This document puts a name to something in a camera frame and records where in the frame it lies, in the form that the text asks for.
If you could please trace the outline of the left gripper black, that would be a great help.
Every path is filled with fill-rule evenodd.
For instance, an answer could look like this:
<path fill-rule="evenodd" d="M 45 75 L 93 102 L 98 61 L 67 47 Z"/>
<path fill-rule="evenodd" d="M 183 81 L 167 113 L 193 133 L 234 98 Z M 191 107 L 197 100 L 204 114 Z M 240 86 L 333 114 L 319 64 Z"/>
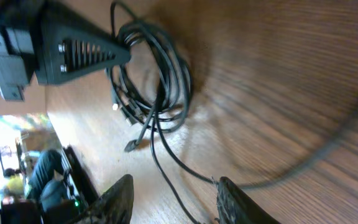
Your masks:
<path fill-rule="evenodd" d="M 0 27 L 9 62 L 6 83 L 61 85 L 131 59 L 129 49 L 66 6 L 45 0 L 0 1 Z"/>

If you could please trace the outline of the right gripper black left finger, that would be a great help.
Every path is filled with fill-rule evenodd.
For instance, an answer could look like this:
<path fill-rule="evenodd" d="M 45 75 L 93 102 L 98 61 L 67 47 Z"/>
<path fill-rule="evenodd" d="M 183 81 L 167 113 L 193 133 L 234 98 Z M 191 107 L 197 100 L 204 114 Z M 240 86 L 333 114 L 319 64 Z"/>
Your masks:
<path fill-rule="evenodd" d="M 123 175 L 70 224 L 128 224 L 134 205 L 134 181 Z"/>

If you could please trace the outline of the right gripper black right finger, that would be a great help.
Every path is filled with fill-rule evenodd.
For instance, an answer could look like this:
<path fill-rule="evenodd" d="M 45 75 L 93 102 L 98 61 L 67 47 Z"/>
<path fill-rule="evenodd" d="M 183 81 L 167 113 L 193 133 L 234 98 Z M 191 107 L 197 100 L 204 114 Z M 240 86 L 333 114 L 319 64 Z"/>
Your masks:
<path fill-rule="evenodd" d="M 218 222 L 220 224 L 280 224 L 258 206 L 231 179 L 216 182 Z"/>

